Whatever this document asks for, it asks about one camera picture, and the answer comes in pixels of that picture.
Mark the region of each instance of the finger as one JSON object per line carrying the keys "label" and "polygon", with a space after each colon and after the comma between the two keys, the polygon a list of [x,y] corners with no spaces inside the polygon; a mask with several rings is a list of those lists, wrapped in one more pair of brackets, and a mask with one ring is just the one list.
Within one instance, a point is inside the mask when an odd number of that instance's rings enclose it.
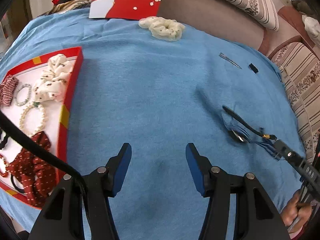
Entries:
{"label": "finger", "polygon": [[298,209],[302,208],[302,207],[307,207],[307,206],[310,206],[310,203],[301,203],[301,202],[298,202],[296,207]]}
{"label": "finger", "polygon": [[288,205],[296,205],[300,198],[300,190],[298,189],[288,201]]}
{"label": "finger", "polygon": [[290,233],[298,231],[309,220],[311,213],[312,208],[310,205],[300,208],[298,212],[298,217],[300,218],[300,221],[294,225]]}
{"label": "finger", "polygon": [[286,206],[280,216],[282,218],[282,221],[286,226],[289,226],[292,224],[292,221],[297,217],[298,210],[295,206]]}

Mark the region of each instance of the metal screw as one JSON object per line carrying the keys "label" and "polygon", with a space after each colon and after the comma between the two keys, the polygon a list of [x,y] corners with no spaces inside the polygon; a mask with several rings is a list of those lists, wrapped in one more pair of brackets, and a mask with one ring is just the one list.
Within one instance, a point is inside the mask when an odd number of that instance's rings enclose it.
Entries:
{"label": "metal screw", "polygon": [[252,173],[247,173],[247,175],[246,175],[246,177],[248,178],[248,179],[254,179],[254,175],[252,174]]}
{"label": "metal screw", "polygon": [[106,172],[106,168],[105,167],[99,167],[98,169],[97,169],[97,172],[98,173],[105,173]]}
{"label": "metal screw", "polygon": [[69,174],[65,174],[65,175],[63,176],[63,179],[64,179],[64,180],[71,179],[71,176],[70,176]]}
{"label": "metal screw", "polygon": [[213,173],[219,173],[219,172],[220,172],[220,168],[217,167],[217,166],[213,166],[213,167],[211,168],[211,171],[212,171]]}

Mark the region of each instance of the black cord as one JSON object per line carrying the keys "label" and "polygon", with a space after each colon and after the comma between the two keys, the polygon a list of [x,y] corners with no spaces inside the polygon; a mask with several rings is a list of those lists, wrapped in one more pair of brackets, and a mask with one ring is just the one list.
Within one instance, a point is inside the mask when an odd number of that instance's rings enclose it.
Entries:
{"label": "black cord", "polygon": [[234,111],[232,111],[230,108],[226,106],[222,106],[224,111],[234,119],[236,119],[239,123],[244,125],[246,128],[248,128],[251,132],[255,133],[256,135],[265,138],[265,139],[270,139],[270,140],[276,140],[277,137],[274,134],[266,134],[266,133],[260,133],[257,130],[253,129],[250,125],[248,125],[239,115],[237,115]]}
{"label": "black cord", "polygon": [[19,143],[23,148],[27,149],[35,156],[40,159],[46,161],[52,166],[58,168],[61,171],[69,174],[74,177],[76,182],[79,184],[81,193],[83,194],[84,202],[87,198],[87,186],[84,182],[81,174],[76,171],[72,166],[63,162],[53,154],[47,152],[41,146],[36,144],[33,140],[31,140],[27,135],[25,135],[18,127],[16,127],[6,116],[0,111],[0,127],[6,132],[8,136],[10,136],[13,140]]}

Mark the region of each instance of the beaded bracelet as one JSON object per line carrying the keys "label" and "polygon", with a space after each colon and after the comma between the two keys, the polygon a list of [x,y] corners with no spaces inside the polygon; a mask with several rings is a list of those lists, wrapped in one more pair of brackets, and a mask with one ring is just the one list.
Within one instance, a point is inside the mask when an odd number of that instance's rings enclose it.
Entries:
{"label": "beaded bracelet", "polygon": [[[38,108],[39,111],[41,112],[41,123],[40,125],[37,127],[37,129],[30,133],[27,129],[24,129],[24,119],[27,115],[27,113],[32,109],[32,108]],[[41,105],[39,102],[31,102],[27,105],[27,107],[23,110],[20,120],[19,120],[19,128],[21,131],[23,131],[26,135],[28,135],[29,137],[34,136],[36,133],[42,131],[45,127],[45,110],[44,110],[44,106]]]}
{"label": "beaded bracelet", "polygon": [[[4,158],[4,156],[1,153],[0,153],[0,159],[3,161],[4,166],[7,168],[8,166],[7,160]],[[9,172],[7,170],[5,172],[0,171],[0,176],[3,178],[6,178],[9,176]]]}
{"label": "beaded bracelet", "polygon": [[[28,88],[28,96],[27,96],[27,98],[26,98],[24,101],[18,102],[18,100],[17,100],[17,95],[18,95],[18,93],[19,93],[23,88]],[[20,87],[20,88],[18,89],[18,91],[16,92],[16,94],[15,94],[15,96],[14,96],[14,101],[15,101],[16,106],[23,106],[23,105],[25,105],[26,103],[28,103],[28,101],[29,101],[30,98],[31,98],[31,89],[32,89],[32,87],[31,87],[30,84],[24,84],[24,85],[22,85],[22,87]]]}

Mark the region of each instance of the blue towel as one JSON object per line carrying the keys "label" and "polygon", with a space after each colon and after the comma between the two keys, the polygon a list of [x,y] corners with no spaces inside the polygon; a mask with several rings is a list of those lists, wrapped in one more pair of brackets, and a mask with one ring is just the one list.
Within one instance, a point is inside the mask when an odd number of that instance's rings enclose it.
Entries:
{"label": "blue towel", "polygon": [[[236,143],[220,119],[226,105],[303,155],[278,68],[254,49],[191,26],[181,40],[168,42],[152,37],[137,21],[93,20],[88,13],[81,9],[31,21],[0,61],[0,77],[33,57],[82,46],[67,158],[81,174],[89,174],[124,142],[132,145],[122,190],[110,199],[120,239],[198,238],[208,199],[193,183],[185,158],[189,142],[228,173],[254,173],[281,210],[300,188],[300,176],[261,147]],[[0,205],[31,230],[38,210],[3,190]],[[231,205],[227,240],[232,239],[234,211]],[[89,239],[87,224],[84,229]]]}

